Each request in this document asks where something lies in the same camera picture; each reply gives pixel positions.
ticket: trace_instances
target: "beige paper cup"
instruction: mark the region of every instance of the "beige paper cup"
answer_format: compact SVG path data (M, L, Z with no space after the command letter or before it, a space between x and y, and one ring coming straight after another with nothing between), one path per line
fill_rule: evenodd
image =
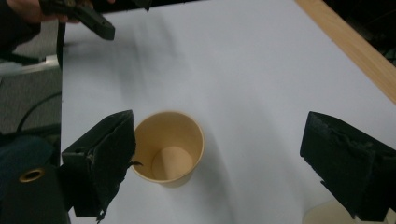
M143 120L134 131L136 152L133 169L148 181L166 187L186 183L204 154L204 135L189 116L166 111Z

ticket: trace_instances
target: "cup rim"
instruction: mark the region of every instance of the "cup rim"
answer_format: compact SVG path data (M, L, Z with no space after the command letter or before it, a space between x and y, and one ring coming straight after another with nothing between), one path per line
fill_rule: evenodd
M161 115L161 114L167 114L167 113L179 114L179 115L182 115L182 116L184 116L184 117L186 117L186 118L192 120L192 122L193 122L193 123L196 125L196 127L198 128L199 133L201 134L201 138L202 138L202 148L201 148L201 153L200 153L200 155L199 155L199 157L198 157L197 162L190 168L190 170L187 171L185 174L183 174L183 175L181 175L181 176L178 176L178 177L175 177L175 178L172 178L172 179L157 180L157 179L148 178L148 177L146 177L146 176L140 174L140 173L134 168L134 166L132 166L132 169L134 170L134 172L135 172L137 175L139 175L139 176L142 177L143 179L146 179L146 180L148 180L148 181L150 181L150 182L154 182L154 183L158 183L158 184L171 183L171 182L177 181L177 180L182 179L183 177L189 175L189 174L195 169L195 167L199 164L201 158L204 156L204 151L205 151L205 136L204 136L204 132L203 132L201 126L199 125L199 123L198 123L193 117L191 117L190 115L188 115L188 114L186 114L186 113L184 113L184 112L178 111L178 110L164 110L164 111L159 111L159 112L153 113L153 114L147 116L145 119L143 119L143 120L136 126L135 130L137 130L137 128L138 128L143 122L145 122L146 120L150 119L151 117L157 116L157 115Z

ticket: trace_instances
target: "metal ring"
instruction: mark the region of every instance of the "metal ring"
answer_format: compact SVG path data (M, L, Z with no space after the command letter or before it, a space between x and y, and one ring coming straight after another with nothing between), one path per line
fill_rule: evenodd
M41 178L41 176L43 176L45 174L45 170L43 168L36 168L30 171L27 171L26 173L24 173L23 175L20 176L20 182L21 183L29 183L32 181L35 181L39 178Z

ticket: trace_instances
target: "black clamp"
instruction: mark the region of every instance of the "black clamp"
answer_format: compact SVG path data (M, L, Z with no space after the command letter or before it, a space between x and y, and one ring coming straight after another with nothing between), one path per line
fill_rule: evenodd
M116 28L91 6L79 5L75 0L39 0L44 14L64 14L69 19L81 21L105 40L114 40Z

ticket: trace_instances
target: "white surface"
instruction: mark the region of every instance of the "white surface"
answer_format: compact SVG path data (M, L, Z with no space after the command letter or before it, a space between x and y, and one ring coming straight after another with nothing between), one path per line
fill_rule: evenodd
M116 39L67 26L62 148L130 109L194 117L205 155L167 189L132 170L106 223L301 223L332 195L299 156L308 111L396 148L396 108L291 0L211 0L107 15ZM73 223L93 223L74 218Z

